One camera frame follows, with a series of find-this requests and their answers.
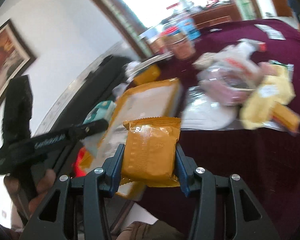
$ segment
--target maroon tablecloth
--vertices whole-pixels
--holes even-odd
[[[268,39],[254,24],[266,24],[282,32],[286,41]],[[300,114],[300,33],[275,19],[224,23],[222,31],[202,30],[196,55],[190,60],[175,58],[161,65],[161,79],[178,77],[184,89],[197,85],[192,63],[204,52],[218,52],[238,39],[267,43],[268,51],[255,52],[255,62],[277,60],[295,66],[293,84],[296,97],[289,105]],[[242,176],[275,224],[282,239],[289,238],[300,225],[300,134],[296,137],[271,129],[234,131],[182,131],[179,140],[186,155],[212,173]],[[148,188],[140,205],[154,216],[188,234],[194,201],[179,188]]]

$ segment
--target red lid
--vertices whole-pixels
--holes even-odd
[[[163,35],[168,35],[168,34],[171,34],[175,31],[177,31],[178,28],[176,26],[173,26],[173,27],[169,27],[168,29],[166,29],[165,31],[162,32]]]

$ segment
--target framed painting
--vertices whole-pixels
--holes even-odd
[[[0,27],[0,105],[11,78],[21,75],[35,57],[25,45],[11,20]]]

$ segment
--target black tool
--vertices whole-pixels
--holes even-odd
[[[18,200],[23,209],[23,222],[29,219],[28,203],[37,196],[31,167],[53,155],[47,168],[59,174],[78,141],[108,128],[106,120],[98,120],[59,131],[30,137],[32,93],[28,76],[10,80],[2,120],[3,145],[0,148],[0,174],[19,179]]]
[[[63,175],[40,203],[26,225],[20,240],[76,239],[75,198],[83,195],[86,240],[110,240],[104,198],[118,190],[124,145],[85,177],[70,179]],[[216,195],[226,196],[225,239],[278,240],[279,236],[261,204],[239,175],[215,176],[197,167],[176,147],[175,172],[187,197],[197,199],[190,240],[213,240],[215,236]]]

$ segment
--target human hand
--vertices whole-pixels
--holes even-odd
[[[53,186],[55,179],[56,179],[55,172],[51,169],[48,169],[44,177],[39,181],[36,187],[38,196],[29,202],[28,208],[31,215],[34,213],[34,211],[36,210],[36,208],[38,207],[42,199],[45,197],[48,190]],[[18,201],[18,196],[17,196],[17,193],[20,190],[19,180],[11,176],[5,176],[3,182],[17,210],[22,211],[22,207]]]

